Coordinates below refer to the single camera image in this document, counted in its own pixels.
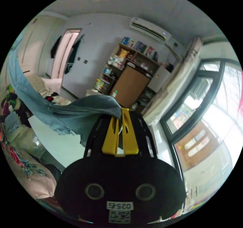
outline yellow bracket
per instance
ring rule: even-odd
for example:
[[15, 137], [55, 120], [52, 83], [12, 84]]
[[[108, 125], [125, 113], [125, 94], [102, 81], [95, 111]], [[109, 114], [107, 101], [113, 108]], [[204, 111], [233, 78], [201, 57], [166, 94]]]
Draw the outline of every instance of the yellow bracket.
[[129, 109], [122, 108], [122, 137], [124, 155], [137, 155], [139, 152]]
[[122, 137], [124, 154], [117, 154], [119, 142], [119, 119], [112, 117], [106, 138], [102, 147], [102, 153], [105, 155], [114, 155], [116, 157], [124, 157], [125, 155], [136, 155], [139, 152], [135, 132], [129, 114], [129, 109], [122, 108]]
[[119, 140], [119, 119], [112, 117], [106, 138], [102, 147], [102, 153], [105, 155], [117, 155]]

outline glass pane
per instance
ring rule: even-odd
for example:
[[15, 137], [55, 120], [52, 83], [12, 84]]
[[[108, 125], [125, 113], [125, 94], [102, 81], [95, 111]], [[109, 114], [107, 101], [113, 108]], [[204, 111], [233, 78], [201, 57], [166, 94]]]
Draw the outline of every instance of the glass pane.
[[200, 70], [207, 70], [207, 71], [219, 71], [220, 62], [210, 62], [210, 63], [203, 63], [200, 67]]
[[242, 84], [240, 68], [226, 64], [216, 100], [202, 120], [174, 145], [188, 190], [185, 213], [215, 194], [242, 151]]
[[[185, 143], [195, 139], [203, 130], [204, 136], [187, 149]], [[225, 141], [221, 140], [215, 130], [220, 132], [220, 129], [213, 129], [210, 123], [201, 120], [174, 145], [188, 190], [185, 213], [207, 201], [222, 186], [233, 169], [228, 150], [229, 141], [226, 138]]]
[[189, 91], [187, 98], [178, 110], [166, 121], [170, 131], [174, 134], [192, 116], [201, 105], [212, 84], [212, 79], [197, 78], [196, 83]]

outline wall-mounted air conditioner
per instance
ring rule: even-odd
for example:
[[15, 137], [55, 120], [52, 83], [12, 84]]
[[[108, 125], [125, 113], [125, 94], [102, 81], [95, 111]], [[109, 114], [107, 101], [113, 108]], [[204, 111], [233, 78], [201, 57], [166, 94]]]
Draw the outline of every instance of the wall-mounted air conditioner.
[[130, 28], [138, 30], [161, 43], [165, 43], [171, 37], [171, 34], [161, 27], [136, 17], [131, 19]]

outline white appliance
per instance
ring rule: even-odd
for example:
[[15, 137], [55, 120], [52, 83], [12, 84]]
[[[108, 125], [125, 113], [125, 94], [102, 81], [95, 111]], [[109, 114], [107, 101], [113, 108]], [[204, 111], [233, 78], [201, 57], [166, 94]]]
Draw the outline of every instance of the white appliance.
[[130, 28], [138, 30], [161, 43], [165, 43], [171, 37], [171, 34], [163, 28], [136, 17], [131, 19]]
[[169, 76], [170, 72], [167, 71], [163, 66], [160, 66], [154, 77], [149, 82], [148, 87], [157, 93]]

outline curtain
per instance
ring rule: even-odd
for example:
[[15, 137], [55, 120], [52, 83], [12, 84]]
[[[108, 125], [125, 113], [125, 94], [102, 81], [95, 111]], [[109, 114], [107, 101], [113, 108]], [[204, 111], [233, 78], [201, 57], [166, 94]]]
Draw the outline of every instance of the curtain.
[[185, 56], [172, 71], [165, 84], [142, 111], [143, 118], [148, 125], [157, 124], [171, 106], [180, 88], [194, 69], [193, 63], [198, 57], [198, 52], [202, 45], [203, 42], [199, 37], [191, 41]]

